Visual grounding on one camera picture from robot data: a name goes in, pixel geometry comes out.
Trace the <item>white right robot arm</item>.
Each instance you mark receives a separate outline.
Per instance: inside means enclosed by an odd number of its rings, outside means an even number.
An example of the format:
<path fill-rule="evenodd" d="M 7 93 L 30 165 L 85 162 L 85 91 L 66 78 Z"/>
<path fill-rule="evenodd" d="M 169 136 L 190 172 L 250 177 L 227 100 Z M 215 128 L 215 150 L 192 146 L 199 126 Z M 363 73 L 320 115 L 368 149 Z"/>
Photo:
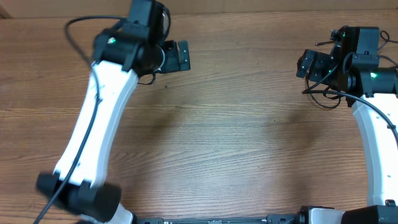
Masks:
<path fill-rule="evenodd" d="M 397 64 L 380 67 L 377 27 L 332 30 L 329 54 L 306 50 L 296 76 L 304 95 L 344 98 L 359 127 L 368 171 L 367 206 L 354 210 L 303 206 L 296 215 L 269 215 L 267 223 L 397 223 Z"/>

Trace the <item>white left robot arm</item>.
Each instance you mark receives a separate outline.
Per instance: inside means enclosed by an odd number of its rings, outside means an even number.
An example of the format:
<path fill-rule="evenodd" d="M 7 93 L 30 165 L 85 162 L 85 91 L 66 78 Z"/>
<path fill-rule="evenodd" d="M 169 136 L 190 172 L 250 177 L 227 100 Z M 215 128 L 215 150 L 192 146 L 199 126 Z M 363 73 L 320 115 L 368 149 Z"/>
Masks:
<path fill-rule="evenodd" d="M 121 203 L 121 188 L 107 182 L 109 155 L 127 102 L 141 77 L 190 69 L 188 43 L 169 40 L 169 9 L 161 2 L 134 0 L 127 17 L 94 39 L 83 60 L 88 88 L 69 143 L 53 172 L 42 172 L 37 190 L 82 223 L 136 223 Z"/>

